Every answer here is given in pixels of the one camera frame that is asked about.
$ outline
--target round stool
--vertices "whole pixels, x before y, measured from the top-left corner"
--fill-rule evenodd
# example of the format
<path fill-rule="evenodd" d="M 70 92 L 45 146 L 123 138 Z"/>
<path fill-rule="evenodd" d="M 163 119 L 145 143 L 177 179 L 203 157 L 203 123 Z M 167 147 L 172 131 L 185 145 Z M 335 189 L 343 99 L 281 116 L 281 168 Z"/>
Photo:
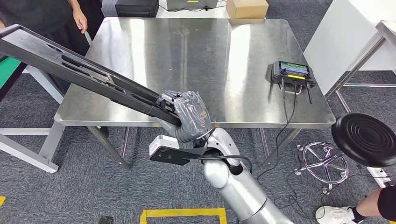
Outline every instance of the round stool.
<path fill-rule="evenodd" d="M 326 195 L 333 189 L 333 184 L 340 184 L 348 178 L 349 169 L 344 155 L 367 167 L 396 164 L 396 135 L 378 119 L 362 113 L 344 114 L 332 126 L 332 136 L 338 148 L 322 142 L 298 145 L 297 149 L 303 151 L 303 165 L 294 169 L 296 175 L 307 170 L 328 184 L 322 188 Z M 310 154 L 317 162 L 309 164 Z M 317 168 L 323 168 L 324 175 L 323 172 L 319 174 Z M 338 178 L 331 177 L 330 173 L 334 172 L 339 172 Z"/>

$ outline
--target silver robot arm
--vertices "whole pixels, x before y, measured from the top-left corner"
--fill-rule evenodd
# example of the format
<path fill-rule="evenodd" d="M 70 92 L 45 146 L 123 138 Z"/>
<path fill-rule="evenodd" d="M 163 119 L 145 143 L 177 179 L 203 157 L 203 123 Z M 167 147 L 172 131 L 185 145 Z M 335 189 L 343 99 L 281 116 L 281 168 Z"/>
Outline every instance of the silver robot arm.
<path fill-rule="evenodd" d="M 216 155 L 240 155 L 231 136 L 222 128 L 213 129 L 200 96 L 194 92 L 167 91 L 162 99 L 174 106 L 182 125 L 159 120 L 175 138 L 157 136 L 150 144 L 150 160 L 184 165 L 189 159 Z M 193 150 L 180 149 L 180 142 L 194 141 Z M 203 160 L 207 181 L 216 188 L 244 224 L 293 224 L 267 197 L 239 158 Z"/>
<path fill-rule="evenodd" d="M 222 128 L 216 128 L 207 142 L 208 147 L 218 149 L 223 155 L 240 155 L 231 136 Z M 267 197 L 240 159 L 227 161 L 230 165 L 220 160 L 205 161 L 204 175 L 240 221 L 244 224 L 293 224 Z M 242 169 L 231 169 L 239 164 Z"/>

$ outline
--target chrome stool base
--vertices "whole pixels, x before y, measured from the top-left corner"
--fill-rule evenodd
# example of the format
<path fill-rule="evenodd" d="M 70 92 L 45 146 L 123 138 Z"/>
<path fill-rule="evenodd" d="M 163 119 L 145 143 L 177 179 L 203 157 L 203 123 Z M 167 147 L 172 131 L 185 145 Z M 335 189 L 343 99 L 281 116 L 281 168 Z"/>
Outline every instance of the chrome stool base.
<path fill-rule="evenodd" d="M 316 146 L 316 148 L 317 146 L 320 146 L 320 150 L 323 150 L 326 153 L 324 158 L 322 158 L 321 156 L 318 155 L 317 152 L 315 152 L 315 149 L 313 148 L 314 146 Z M 294 169 L 294 173 L 296 175 L 301 175 L 302 171 L 307 170 L 313 177 L 315 177 L 316 179 L 320 180 L 323 183 L 328 184 L 328 187 L 322 188 L 323 194 L 325 195 L 330 194 L 331 190 L 333 189 L 333 184 L 340 184 L 348 178 L 349 169 L 347 162 L 343 158 L 345 154 L 341 150 L 322 142 L 313 142 L 308 145 L 298 145 L 297 150 L 303 152 L 304 164 L 303 167 Z M 307 159 L 308 153 L 312 154 L 318 160 L 318 162 L 313 164 L 308 164 L 308 159 Z M 343 167 L 339 167 L 335 165 L 334 164 L 335 161 L 341 161 Z M 315 173 L 314 170 L 312 170 L 312 168 L 315 167 L 323 167 L 323 170 L 325 172 L 325 178 L 322 178 L 321 176 L 319 176 L 319 174 Z M 330 168 L 340 171 L 339 173 L 340 178 L 338 178 L 337 180 L 332 180 L 329 171 Z"/>

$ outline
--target white sneaker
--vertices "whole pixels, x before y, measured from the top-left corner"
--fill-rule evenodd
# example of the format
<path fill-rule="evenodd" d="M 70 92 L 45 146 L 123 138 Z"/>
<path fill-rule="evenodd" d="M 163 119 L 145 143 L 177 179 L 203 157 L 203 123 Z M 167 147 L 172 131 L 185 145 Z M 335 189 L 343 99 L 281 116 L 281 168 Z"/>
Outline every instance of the white sneaker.
<path fill-rule="evenodd" d="M 316 210 L 315 217 L 320 224 L 356 224 L 352 221 L 355 219 L 353 212 L 348 211 L 348 208 L 322 206 Z"/>

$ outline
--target yellow tape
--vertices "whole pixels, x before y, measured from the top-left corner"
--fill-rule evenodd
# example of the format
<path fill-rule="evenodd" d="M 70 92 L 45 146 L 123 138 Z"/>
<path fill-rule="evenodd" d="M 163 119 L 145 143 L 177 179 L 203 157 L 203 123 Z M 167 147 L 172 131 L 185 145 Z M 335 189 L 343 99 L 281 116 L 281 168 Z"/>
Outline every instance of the yellow tape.
<path fill-rule="evenodd" d="M 3 205 L 3 202 L 5 201 L 6 197 L 0 196 L 0 207 Z"/>
<path fill-rule="evenodd" d="M 220 224 L 227 224 L 226 209 L 156 209 L 143 210 L 140 224 L 147 224 L 148 217 L 177 217 L 177 216 L 219 216 Z"/>
<path fill-rule="evenodd" d="M 294 76 L 294 75 L 287 75 L 290 78 L 299 78 L 299 79 L 305 79 L 305 77 L 302 76 Z"/>

